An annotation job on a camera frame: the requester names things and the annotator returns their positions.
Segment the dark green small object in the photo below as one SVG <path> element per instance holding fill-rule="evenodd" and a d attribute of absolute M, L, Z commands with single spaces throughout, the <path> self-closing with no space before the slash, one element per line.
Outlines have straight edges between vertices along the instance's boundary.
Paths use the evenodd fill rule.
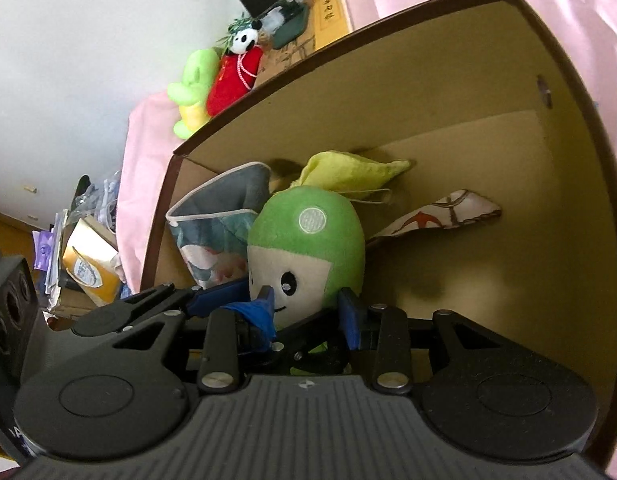
<path fill-rule="evenodd" d="M 308 15 L 307 3 L 284 0 L 261 18 L 263 32 L 270 38 L 273 48 L 279 50 L 305 32 Z"/>

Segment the lime green frog plush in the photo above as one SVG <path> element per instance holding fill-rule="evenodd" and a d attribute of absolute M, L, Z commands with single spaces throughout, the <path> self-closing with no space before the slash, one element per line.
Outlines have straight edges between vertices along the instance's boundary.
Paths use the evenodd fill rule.
<path fill-rule="evenodd" d="M 177 138 L 189 139 L 211 119 L 206 101 L 219 71 L 217 51 L 200 49 L 188 56 L 180 80 L 168 85 L 168 99 L 177 104 L 180 114 L 173 127 Z"/>

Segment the yellow cloth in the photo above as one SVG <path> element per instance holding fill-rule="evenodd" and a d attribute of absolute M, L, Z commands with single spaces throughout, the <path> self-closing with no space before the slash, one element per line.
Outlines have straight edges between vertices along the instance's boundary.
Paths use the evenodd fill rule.
<path fill-rule="evenodd" d="M 377 162 L 348 152 L 326 151 L 310 157 L 290 188 L 311 186 L 340 194 L 352 202 L 381 204 L 392 191 L 389 181 L 411 168 L 409 160 Z"/>

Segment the yellow snack bag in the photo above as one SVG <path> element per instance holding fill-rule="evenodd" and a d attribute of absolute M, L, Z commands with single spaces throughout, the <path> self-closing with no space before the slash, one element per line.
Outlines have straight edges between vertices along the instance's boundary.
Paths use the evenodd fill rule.
<path fill-rule="evenodd" d="M 78 220 L 66 239 L 63 267 L 82 291 L 103 307 L 118 296 L 122 280 L 116 271 L 118 245 L 114 235 L 94 217 Z"/>

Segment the brown cardboard box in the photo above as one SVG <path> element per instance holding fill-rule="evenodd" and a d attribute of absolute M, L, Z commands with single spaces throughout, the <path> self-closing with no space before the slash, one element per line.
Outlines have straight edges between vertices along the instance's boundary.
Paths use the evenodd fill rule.
<path fill-rule="evenodd" d="M 499 218 L 370 249 L 363 296 L 410 315 L 456 310 L 584 376 L 587 454 L 617 450 L 617 160 L 569 57 L 525 0 L 431 0 L 295 64 L 180 145 L 141 284 L 188 286 L 165 214 L 203 182 L 265 162 L 285 188 L 316 153 L 408 159 L 367 234 L 466 188 Z"/>

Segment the red white patterned cloth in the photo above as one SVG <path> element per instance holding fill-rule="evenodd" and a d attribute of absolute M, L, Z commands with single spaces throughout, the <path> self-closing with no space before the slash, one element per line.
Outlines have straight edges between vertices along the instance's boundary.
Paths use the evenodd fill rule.
<path fill-rule="evenodd" d="M 459 229 L 501 215 L 501 207 L 488 198 L 470 190 L 458 190 L 397 218 L 372 235 L 367 245 L 426 229 Z"/>

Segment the floral fabric pouch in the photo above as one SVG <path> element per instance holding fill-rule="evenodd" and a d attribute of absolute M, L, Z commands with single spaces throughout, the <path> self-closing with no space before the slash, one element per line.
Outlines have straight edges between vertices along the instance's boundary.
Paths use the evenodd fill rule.
<path fill-rule="evenodd" d="M 248 274 L 248 238 L 267 200 L 264 162 L 231 168 L 188 192 L 165 214 L 182 259 L 204 289 Z"/>

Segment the pink deer print bedsheet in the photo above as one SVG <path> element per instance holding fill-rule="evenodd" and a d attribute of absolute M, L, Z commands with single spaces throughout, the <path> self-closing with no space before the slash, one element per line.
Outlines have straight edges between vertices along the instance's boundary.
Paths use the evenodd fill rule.
<path fill-rule="evenodd" d="M 356 28 L 427 0 L 346 0 Z M 596 102 L 617 158 L 617 0 L 526 0 L 574 62 Z M 142 268 L 168 162 L 179 142 L 177 116 L 163 93 L 130 113 L 118 196 L 122 266 L 133 292 Z"/>

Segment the green knitted plush toy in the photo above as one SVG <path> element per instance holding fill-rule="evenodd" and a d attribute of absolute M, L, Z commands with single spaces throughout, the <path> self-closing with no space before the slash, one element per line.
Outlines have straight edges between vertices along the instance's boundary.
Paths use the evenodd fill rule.
<path fill-rule="evenodd" d="M 255 219 L 248 240 L 252 297 L 274 293 L 272 364 L 292 375 L 340 375 L 348 344 L 337 296 L 363 290 L 366 240 L 351 202 L 336 192 L 301 185 L 275 194 Z"/>

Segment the red panda charm plush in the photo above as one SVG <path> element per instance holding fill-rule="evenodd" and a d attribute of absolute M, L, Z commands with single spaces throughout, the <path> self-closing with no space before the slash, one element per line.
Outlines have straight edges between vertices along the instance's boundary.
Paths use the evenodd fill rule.
<path fill-rule="evenodd" d="M 237 18 L 220 40 L 224 47 L 220 70 L 208 98 L 206 113 L 215 117 L 241 100 L 255 86 L 264 54 L 260 46 L 262 23 L 256 18 Z"/>

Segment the yellow flat box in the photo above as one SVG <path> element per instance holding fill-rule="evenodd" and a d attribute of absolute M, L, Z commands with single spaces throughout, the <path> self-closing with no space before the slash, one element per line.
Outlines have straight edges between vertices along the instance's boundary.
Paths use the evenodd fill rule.
<path fill-rule="evenodd" d="M 353 31 L 346 0 L 305 0 L 303 12 L 265 44 L 255 87 Z"/>

